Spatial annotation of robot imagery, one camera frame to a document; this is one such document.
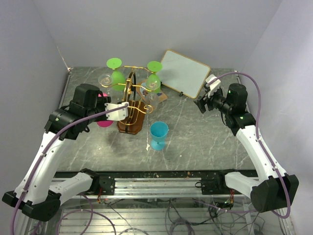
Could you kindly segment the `pink wine glass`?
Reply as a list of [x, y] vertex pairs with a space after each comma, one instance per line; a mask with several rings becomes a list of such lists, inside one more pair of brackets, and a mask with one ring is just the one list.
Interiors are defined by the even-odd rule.
[[[102, 93], [102, 96], [103, 97], [107, 97], [107, 94], [106, 93]], [[113, 121], [112, 120], [105, 120], [105, 121], [98, 121], [97, 122], [97, 125], [102, 127], [102, 128], [106, 128], [106, 127], [109, 127], [113, 124]]]

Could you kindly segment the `clear wine glass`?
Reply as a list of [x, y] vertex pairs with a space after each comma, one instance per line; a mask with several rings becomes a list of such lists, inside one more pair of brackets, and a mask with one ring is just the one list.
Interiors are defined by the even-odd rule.
[[109, 73], [104, 73], [98, 77], [98, 83], [103, 89], [103, 92], [107, 96], [113, 97], [113, 89], [112, 89], [112, 76]]
[[143, 88], [140, 88], [140, 92], [144, 102], [148, 105], [151, 105], [155, 110], [159, 104], [158, 92], [160, 91], [160, 84], [155, 82], [148, 82], [146, 85], [145, 82], [141, 84]]

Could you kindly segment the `green wine glass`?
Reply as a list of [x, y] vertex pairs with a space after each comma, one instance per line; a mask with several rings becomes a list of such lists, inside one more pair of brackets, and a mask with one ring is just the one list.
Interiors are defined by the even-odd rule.
[[160, 92], [161, 81], [157, 72], [162, 70], [162, 64], [158, 61], [151, 61], [147, 65], [147, 69], [151, 73], [147, 78], [145, 84], [146, 88], [154, 93]]
[[107, 67], [112, 69], [112, 88], [116, 91], [123, 91], [126, 85], [124, 74], [119, 70], [122, 66], [122, 60], [116, 57], [110, 58], [107, 61]]

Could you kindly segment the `gold wine glass rack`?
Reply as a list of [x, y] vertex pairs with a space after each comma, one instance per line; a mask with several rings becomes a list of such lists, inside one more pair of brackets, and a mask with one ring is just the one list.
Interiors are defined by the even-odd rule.
[[142, 129], [145, 115], [154, 111], [152, 106], [146, 105], [136, 92], [139, 83], [146, 82], [151, 73], [147, 67], [138, 66], [121, 66], [119, 70], [126, 79], [125, 89], [120, 92], [122, 92], [121, 101], [129, 103], [129, 115], [124, 120], [117, 122], [117, 128], [120, 133], [135, 135]]

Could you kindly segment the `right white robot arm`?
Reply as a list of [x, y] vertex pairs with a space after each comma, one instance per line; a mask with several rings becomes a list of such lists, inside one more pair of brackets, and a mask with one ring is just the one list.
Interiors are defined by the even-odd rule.
[[231, 189], [238, 191], [251, 200], [258, 212], [289, 208], [299, 181], [280, 166], [257, 133], [256, 120], [246, 109], [246, 87], [233, 83], [224, 96], [220, 81], [215, 81], [205, 85], [205, 91], [205, 95], [195, 101], [198, 108], [202, 113], [216, 109], [225, 116], [225, 125], [245, 148], [258, 176], [254, 180], [236, 170], [228, 170], [215, 182], [216, 190], [222, 194]]

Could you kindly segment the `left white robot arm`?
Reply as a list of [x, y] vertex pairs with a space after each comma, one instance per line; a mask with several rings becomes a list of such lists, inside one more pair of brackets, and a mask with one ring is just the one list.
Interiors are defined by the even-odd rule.
[[71, 197], [84, 192], [97, 193], [99, 175], [89, 169], [83, 169], [59, 184], [51, 182], [66, 146], [82, 132], [88, 132], [89, 124], [107, 119], [105, 105], [110, 100], [97, 86], [77, 86], [69, 105], [49, 115], [42, 143], [30, 169], [15, 190], [3, 195], [2, 201], [32, 219], [46, 222]]

